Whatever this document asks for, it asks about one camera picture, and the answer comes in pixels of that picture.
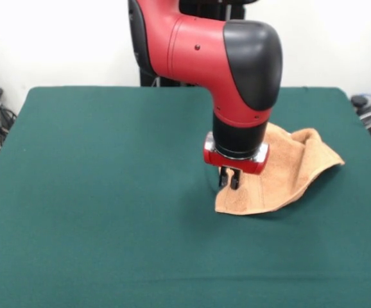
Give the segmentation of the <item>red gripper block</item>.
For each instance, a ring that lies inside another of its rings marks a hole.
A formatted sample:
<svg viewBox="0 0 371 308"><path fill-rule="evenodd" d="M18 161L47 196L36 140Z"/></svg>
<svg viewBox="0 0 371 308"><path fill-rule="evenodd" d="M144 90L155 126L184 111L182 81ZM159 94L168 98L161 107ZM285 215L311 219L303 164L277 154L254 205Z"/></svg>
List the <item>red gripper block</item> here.
<svg viewBox="0 0 371 308"><path fill-rule="evenodd" d="M203 160L206 164L220 167L219 187L229 184L229 168L232 169L230 187L237 190L240 186L241 172L260 174L269 157L269 145L262 143L253 156L244 159L229 158L222 155L217 149L212 132L208 132L203 145Z"/></svg>

